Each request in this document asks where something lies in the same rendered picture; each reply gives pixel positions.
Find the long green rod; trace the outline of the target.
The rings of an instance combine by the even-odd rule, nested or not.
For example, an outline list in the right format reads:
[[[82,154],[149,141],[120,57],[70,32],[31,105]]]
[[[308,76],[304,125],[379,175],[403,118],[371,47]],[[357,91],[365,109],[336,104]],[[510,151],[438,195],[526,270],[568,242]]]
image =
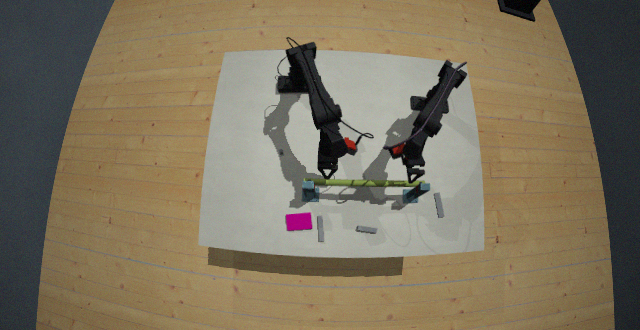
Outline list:
[[[414,181],[409,184],[408,181],[401,180],[345,180],[345,179],[314,179],[304,178],[304,181],[314,181],[315,185],[322,186],[360,186],[360,187],[416,187],[425,181]]]

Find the magenta flat block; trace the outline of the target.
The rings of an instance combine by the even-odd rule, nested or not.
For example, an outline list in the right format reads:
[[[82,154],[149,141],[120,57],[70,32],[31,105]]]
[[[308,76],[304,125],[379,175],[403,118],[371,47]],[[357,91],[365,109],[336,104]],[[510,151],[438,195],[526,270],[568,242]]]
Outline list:
[[[299,214],[287,214],[287,231],[312,229],[311,212]]]

